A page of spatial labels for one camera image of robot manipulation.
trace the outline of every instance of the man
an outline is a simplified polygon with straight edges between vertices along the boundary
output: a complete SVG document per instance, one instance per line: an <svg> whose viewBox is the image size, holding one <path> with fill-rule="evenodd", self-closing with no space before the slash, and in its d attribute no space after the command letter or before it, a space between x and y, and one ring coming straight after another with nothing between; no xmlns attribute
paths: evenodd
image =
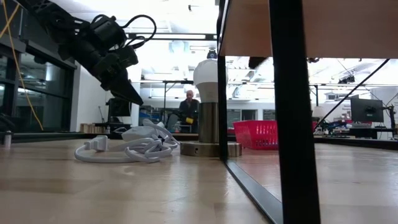
<svg viewBox="0 0 398 224"><path fill-rule="evenodd" d="M192 133L197 132L198 128L198 107L199 101L193 99L193 91L187 91L187 99L180 103L180 112L181 112L181 119L182 125L192 125ZM182 128L183 133L189 133L190 128Z"/></svg>

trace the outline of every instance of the robotic arm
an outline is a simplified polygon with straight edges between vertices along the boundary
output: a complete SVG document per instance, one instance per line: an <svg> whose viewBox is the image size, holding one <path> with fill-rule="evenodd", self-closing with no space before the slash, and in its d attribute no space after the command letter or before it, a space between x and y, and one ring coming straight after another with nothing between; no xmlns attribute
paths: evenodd
<svg viewBox="0 0 398 224"><path fill-rule="evenodd" d="M101 82L101 87L119 98L142 105L142 99L131 86L126 68L138 63L135 49L151 40L156 33L155 21L146 15L133 17L126 25L119 26L114 16L96 16L87 22L70 15L48 0L17 0L30 15L34 16L51 39L59 45L62 60L74 58L90 74ZM138 36L128 43L124 28L145 17L154 24L149 38Z"/></svg>

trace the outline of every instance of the white light bulb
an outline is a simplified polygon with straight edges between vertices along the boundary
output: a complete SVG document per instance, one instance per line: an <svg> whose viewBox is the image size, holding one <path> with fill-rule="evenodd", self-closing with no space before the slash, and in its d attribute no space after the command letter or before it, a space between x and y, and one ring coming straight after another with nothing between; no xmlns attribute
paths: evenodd
<svg viewBox="0 0 398 224"><path fill-rule="evenodd" d="M199 90L202 103L218 103L217 71L217 60L215 59L200 62L193 71L193 82Z"/></svg>

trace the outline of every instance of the lamp base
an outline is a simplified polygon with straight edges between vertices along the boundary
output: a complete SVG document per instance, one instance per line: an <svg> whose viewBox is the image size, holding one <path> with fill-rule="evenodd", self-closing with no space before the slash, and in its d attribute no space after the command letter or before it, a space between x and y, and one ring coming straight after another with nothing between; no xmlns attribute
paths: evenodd
<svg viewBox="0 0 398 224"><path fill-rule="evenodd" d="M219 157L220 146L218 143L206 142L181 142L180 154L184 156L197 157ZM228 143L228 157L242 156L242 144L236 142Z"/></svg>

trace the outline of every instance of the wooden floor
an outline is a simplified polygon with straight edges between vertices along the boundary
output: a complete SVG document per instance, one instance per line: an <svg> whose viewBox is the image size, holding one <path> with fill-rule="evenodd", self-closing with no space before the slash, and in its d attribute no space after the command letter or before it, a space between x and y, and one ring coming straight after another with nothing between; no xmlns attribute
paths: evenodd
<svg viewBox="0 0 398 224"><path fill-rule="evenodd" d="M217 159L90 164L83 141L1 149L1 223L267 223Z"/></svg>
<svg viewBox="0 0 398 224"><path fill-rule="evenodd" d="M322 223L398 223L398 151L315 148ZM277 152L245 150L236 162L282 200Z"/></svg>

